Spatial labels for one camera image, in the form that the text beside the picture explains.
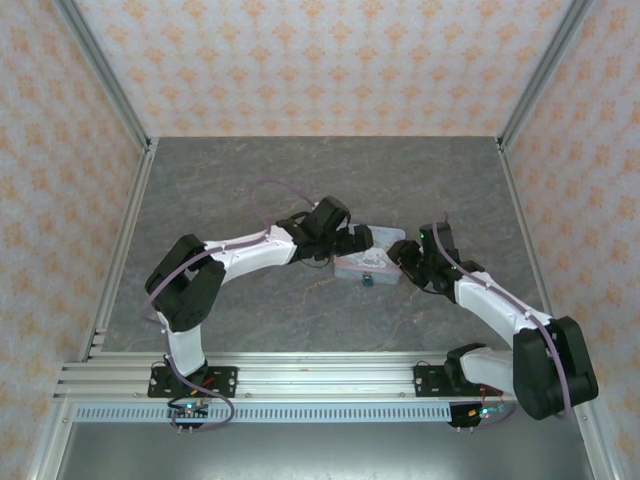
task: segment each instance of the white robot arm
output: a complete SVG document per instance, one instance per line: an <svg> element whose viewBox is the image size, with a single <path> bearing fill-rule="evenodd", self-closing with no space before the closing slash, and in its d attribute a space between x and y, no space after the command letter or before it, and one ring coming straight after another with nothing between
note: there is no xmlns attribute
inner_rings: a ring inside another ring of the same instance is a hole
<svg viewBox="0 0 640 480"><path fill-rule="evenodd" d="M448 223L421 227L420 238L422 246L410 240L397 242L387 252L389 258L419 288L431 285L432 293L476 314L513 350L495 352L475 343L449 352L443 374L454 391L489 385L515 394L536 419L598 395L582 332L574 320L556 320L535 310L500 287L475 262L460 262ZM426 380L419 388L428 396Z"/></svg>
<svg viewBox="0 0 640 480"><path fill-rule="evenodd" d="M229 280L268 266L312 257L322 260L370 248L373 239L369 228L357 226L350 233L348 227L340 228L345 219L349 219L348 209L327 197L312 212L279 221L266 232L223 242L201 242L194 235L182 237L145 285L166 328L177 373L193 384L202 384L208 367L200 324L211 311L220 287ZM523 409L537 419L562 411L567 405L563 404L567 389L571 405L595 398L598 386L577 323L568 317L555 320L515 299L474 262L461 262L461 268L474 272L473 278L463 275L436 245L442 237L446 252L459 262L449 224L438 224L437 230L440 235L436 241L434 232L422 227L422 246L408 240L397 242L388 251L389 258L421 289L431 285L436 293L476 314L513 350L495 352L485 345L471 344L449 352L442 376L453 391L489 385L515 394ZM196 257L189 267L195 275L189 278L180 269ZM566 380L554 369L541 327L553 338ZM561 380L567 388L562 388ZM428 380L421 388L429 390Z"/></svg>
<svg viewBox="0 0 640 480"><path fill-rule="evenodd" d="M188 378L206 366L200 324L228 281L269 266L312 257L323 260L371 248L371 230L358 225L351 233L348 226L342 226L349 218L347 207L326 197L312 212L276 222L266 232L222 242L201 242L194 235L180 238L145 284L166 328L178 373ZM196 256L202 258L184 268L185 262ZM197 273L189 278L182 270Z"/></svg>

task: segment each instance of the wire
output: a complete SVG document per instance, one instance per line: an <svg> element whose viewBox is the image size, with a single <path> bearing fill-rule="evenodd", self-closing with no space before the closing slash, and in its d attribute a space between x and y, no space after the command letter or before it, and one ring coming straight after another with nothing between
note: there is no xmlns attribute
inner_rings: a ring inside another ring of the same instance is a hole
<svg viewBox="0 0 640 480"><path fill-rule="evenodd" d="M413 279L409 276L409 274L405 271L404 268L400 267L400 271L402 273L404 273L409 280L411 280L411 283L413 283ZM420 287L418 285L416 285L416 287L418 287L418 289L423 291L424 293L428 293L429 295L444 295L443 293L434 292L433 290L427 290L426 288L422 288L422 287Z"/></svg>
<svg viewBox="0 0 640 480"><path fill-rule="evenodd" d="M311 198L309 198L302 190L300 190L298 187L295 187L293 185L291 185L290 183L287 183L283 180L278 180L275 178L263 178L261 180L258 180L256 183L253 184L253 187L251 189L251 200L252 200L252 204L255 206L255 192L258 190L258 187L261 187L263 185L280 185L281 187L286 188L287 190L289 190L291 193L294 193L295 195L297 195L298 197L300 197L302 200L304 200L305 202L307 202L309 205L311 206L315 206L315 202L313 200L311 200Z"/></svg>
<svg viewBox="0 0 640 480"><path fill-rule="evenodd" d="M498 395L498 397L500 397L500 401L501 401L501 402L502 402L502 404L504 405L504 398L503 398L503 396L504 396L504 392L500 392L500 390L498 390L497 388L493 388L491 385L484 385L484 384L483 384L483 385L481 385L481 386L480 386L480 390L482 391L483 398L486 396L486 391L487 391L487 389L489 389L489 390L493 390L493 391L494 391L494 393L495 393L496 395Z"/></svg>
<svg viewBox="0 0 640 480"><path fill-rule="evenodd" d="M544 327L542 322L534 314L532 314L526 308L520 305L520 303L517 302L510 294L503 292L501 289L494 287L493 285L489 284L488 282L485 282L484 280L476 277L475 275L472 275L466 269L464 269L461 265L459 265L453 258L451 258L451 256L447 253L447 251L442 246L442 242L440 241L440 236L438 235L438 227L436 222L433 222L433 224L431 225L431 229L433 231L433 238L436 242L436 246L438 247L438 251L447 260L447 262L451 264L451 266L456 268L461 274L463 274L464 276L472 280L474 283L482 286L483 288L491 290L493 293L495 293L499 297L506 300L508 303L513 305L513 307L515 307L520 313L522 313L526 318L529 318L535 324L535 326L538 328L538 330L542 334L542 338L544 338L544 341L547 344L547 348L549 349L549 352L551 352L553 363L556 367L556 371L558 372L558 378L560 380L560 388L562 389L562 400L564 403L564 411L567 415L571 415L573 410L571 407L571 397L569 394L569 385L567 382L567 376L564 372L564 368L562 367L562 361L560 360L560 354L558 353L558 349L553 343L553 339L551 338L551 335L549 335L549 332L547 332L547 329Z"/></svg>
<svg viewBox="0 0 640 480"><path fill-rule="evenodd" d="M172 400L169 400L167 402L167 406L169 408L173 408L175 410L180 410L181 408L183 408L183 406L182 405L177 405L176 402L179 402L180 400L183 400L185 398L187 398L187 397L176 397L176 398L174 398Z"/></svg>
<svg viewBox="0 0 640 480"><path fill-rule="evenodd" d="M331 257L327 257L327 261L324 262L322 265L311 265L310 263L307 263L304 260L300 260L300 263L311 268L324 268L331 263Z"/></svg>

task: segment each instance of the gray marble floor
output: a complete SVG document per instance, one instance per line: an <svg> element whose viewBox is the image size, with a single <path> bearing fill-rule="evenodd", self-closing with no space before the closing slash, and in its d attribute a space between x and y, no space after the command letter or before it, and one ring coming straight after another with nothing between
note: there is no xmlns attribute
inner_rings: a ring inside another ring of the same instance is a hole
<svg viewBox="0 0 640 480"><path fill-rule="evenodd" d="M159 351L157 328L140 320L144 282L186 233L223 240L261 229L248 203L257 180L277 177L312 198L333 195L353 221L405 229L447 211L463 259L540 305L502 167L488 137L268 137L160 140L108 327L106 351ZM305 204L277 186L258 195L280 219ZM447 350L503 342L442 297L399 285L364 288L331 266L274 267L221 290L203 324L208 351Z"/></svg>

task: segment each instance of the transparent container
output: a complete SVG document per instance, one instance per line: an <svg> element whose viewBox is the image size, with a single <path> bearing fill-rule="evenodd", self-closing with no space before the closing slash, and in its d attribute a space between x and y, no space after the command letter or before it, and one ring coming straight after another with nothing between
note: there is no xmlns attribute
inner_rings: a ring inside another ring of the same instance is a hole
<svg viewBox="0 0 640 480"><path fill-rule="evenodd" d="M373 247L365 252L335 257L334 273L337 278L361 281L365 287L376 283L395 285L400 281L402 271L387 256L387 250L407 235L398 228L372 227Z"/></svg>

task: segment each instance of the wall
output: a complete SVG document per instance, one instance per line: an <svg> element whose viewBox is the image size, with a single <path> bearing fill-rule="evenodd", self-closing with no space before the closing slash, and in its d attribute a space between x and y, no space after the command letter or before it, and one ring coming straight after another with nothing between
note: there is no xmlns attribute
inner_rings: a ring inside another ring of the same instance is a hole
<svg viewBox="0 0 640 480"><path fill-rule="evenodd" d="M582 325L617 449L636 473L639 138L640 9L596 0L509 159L556 311Z"/></svg>
<svg viewBox="0 0 640 480"><path fill-rule="evenodd" d="M80 0L153 136L495 135L570 0Z"/></svg>
<svg viewBox="0 0 640 480"><path fill-rule="evenodd" d="M53 2L0 10L0 478L95 313L138 149Z"/></svg>

